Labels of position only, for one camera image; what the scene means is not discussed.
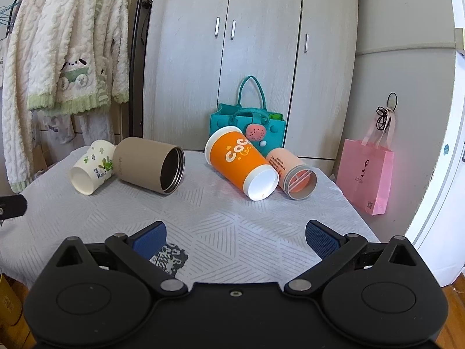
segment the pink bag handle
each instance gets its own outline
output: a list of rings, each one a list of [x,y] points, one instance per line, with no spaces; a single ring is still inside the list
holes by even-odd
[[[387,128],[387,130],[383,131],[383,134],[377,140],[375,148],[378,148],[380,146],[380,143],[381,143],[381,141],[383,139],[383,136],[387,131],[388,134],[387,134],[387,139],[386,139],[386,148],[391,149],[392,138],[394,136],[394,130],[396,128],[396,116],[394,114],[394,111],[391,110],[389,107],[387,107],[386,110],[387,110],[387,120],[386,120],[386,122],[389,122],[389,119],[390,119],[391,123],[389,124],[389,127]],[[373,135],[373,132],[375,131],[376,121],[377,121],[377,118],[375,118],[371,122],[370,128],[368,129],[368,131],[366,132],[365,137],[362,140],[362,145],[367,145],[368,144],[368,141],[370,140],[371,136]]]

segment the wall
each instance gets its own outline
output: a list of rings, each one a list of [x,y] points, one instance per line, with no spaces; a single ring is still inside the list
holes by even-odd
[[[359,2],[357,56],[343,139],[363,138],[376,108],[385,106],[389,93],[398,95],[387,212],[374,217],[360,213],[382,241],[405,234],[431,180],[442,182],[444,166],[436,171],[441,174],[433,173],[441,156],[447,156],[443,142],[453,103],[453,29],[451,0]]]

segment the orange paper cup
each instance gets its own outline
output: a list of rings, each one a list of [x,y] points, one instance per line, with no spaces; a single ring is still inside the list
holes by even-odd
[[[251,200],[264,200],[278,185],[278,173],[235,126],[220,128],[210,137],[205,158]]]

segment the peach cylindrical container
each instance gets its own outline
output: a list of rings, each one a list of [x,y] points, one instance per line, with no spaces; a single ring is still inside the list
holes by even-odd
[[[317,185],[317,176],[310,166],[284,148],[275,148],[267,160],[280,177],[279,185],[293,200],[302,200],[310,195]]]
[[[235,126],[216,131],[205,146],[205,158],[251,200],[263,200],[278,185],[278,173]]]

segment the wooden floor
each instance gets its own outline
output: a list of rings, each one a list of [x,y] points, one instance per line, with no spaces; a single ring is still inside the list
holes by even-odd
[[[436,343],[442,349],[465,349],[465,277],[460,277],[452,286],[443,288],[449,303],[449,316]]]

